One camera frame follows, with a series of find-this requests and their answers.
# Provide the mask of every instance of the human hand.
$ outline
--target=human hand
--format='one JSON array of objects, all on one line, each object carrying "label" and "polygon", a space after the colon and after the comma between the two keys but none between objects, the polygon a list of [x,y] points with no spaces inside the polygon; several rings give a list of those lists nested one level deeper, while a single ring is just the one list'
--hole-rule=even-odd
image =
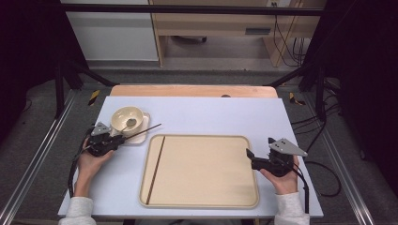
[{"label": "human hand", "polygon": [[[295,163],[293,168],[297,170],[299,166],[298,157],[293,156],[293,161]],[[293,171],[283,177],[277,177],[265,169],[261,169],[260,173],[262,173],[272,183],[278,195],[291,194],[299,191],[298,175]]]},{"label": "human hand", "polygon": [[109,151],[102,157],[94,157],[86,151],[83,151],[79,156],[78,168],[79,174],[75,183],[75,197],[88,197],[88,190],[90,188],[91,180],[100,170],[100,167],[114,154],[114,150]]}]

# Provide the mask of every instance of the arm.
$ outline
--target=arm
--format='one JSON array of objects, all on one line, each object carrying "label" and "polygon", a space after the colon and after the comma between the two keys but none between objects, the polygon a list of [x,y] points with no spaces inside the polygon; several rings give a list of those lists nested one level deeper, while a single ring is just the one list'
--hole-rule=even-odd
[{"label": "arm", "polygon": [[88,198],[91,181],[102,164],[112,157],[114,151],[108,152],[103,157],[93,157],[83,152],[78,161],[78,178],[75,183],[74,197],[70,200],[67,216],[59,220],[60,225],[95,225],[96,221],[91,217],[93,201]]},{"label": "arm", "polygon": [[[294,162],[295,165],[299,165],[297,156],[294,156]],[[264,169],[262,169],[260,173],[272,183],[276,190],[278,214],[275,216],[275,224],[310,224],[310,216],[304,213],[299,199],[298,176],[296,173],[290,172],[283,177],[274,176]]]}]

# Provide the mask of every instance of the wooden board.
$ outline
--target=wooden board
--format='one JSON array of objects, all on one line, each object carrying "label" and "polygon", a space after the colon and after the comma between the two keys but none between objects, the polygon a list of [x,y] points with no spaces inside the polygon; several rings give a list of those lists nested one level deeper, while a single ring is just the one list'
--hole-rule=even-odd
[{"label": "wooden board", "polygon": [[242,85],[117,85],[110,96],[134,97],[241,97],[277,98],[275,88],[270,86]]},{"label": "wooden board", "polygon": [[258,190],[243,136],[156,135],[140,201],[158,207],[255,207]]}]

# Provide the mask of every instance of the cream bowl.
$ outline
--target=cream bowl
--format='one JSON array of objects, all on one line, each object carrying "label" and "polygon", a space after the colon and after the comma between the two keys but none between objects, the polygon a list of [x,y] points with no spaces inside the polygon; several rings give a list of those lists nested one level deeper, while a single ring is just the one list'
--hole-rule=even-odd
[{"label": "cream bowl", "polygon": [[[137,123],[134,126],[128,127],[127,121],[135,119]],[[111,127],[116,133],[129,137],[140,131],[143,126],[144,114],[134,106],[128,106],[118,109],[111,118]]]}]

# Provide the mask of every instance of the white table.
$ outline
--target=white table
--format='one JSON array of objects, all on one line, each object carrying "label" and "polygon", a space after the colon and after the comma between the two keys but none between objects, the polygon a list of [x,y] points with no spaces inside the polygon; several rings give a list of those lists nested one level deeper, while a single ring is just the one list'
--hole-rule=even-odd
[{"label": "white table", "polygon": [[[151,115],[150,126],[141,144],[120,146],[93,180],[91,196],[95,216],[108,218],[269,218],[277,211],[273,185],[256,172],[259,204],[252,209],[147,208],[139,202],[145,157],[155,134],[242,135],[251,142],[257,157],[268,157],[268,137],[286,138],[297,143],[284,105],[278,98],[252,97],[107,97],[98,121],[110,125],[112,114],[125,106],[136,106]],[[310,215],[323,217],[313,183],[301,158],[300,168],[310,187]],[[304,191],[299,181],[301,201]],[[67,194],[59,209],[64,216],[69,205]]]}]

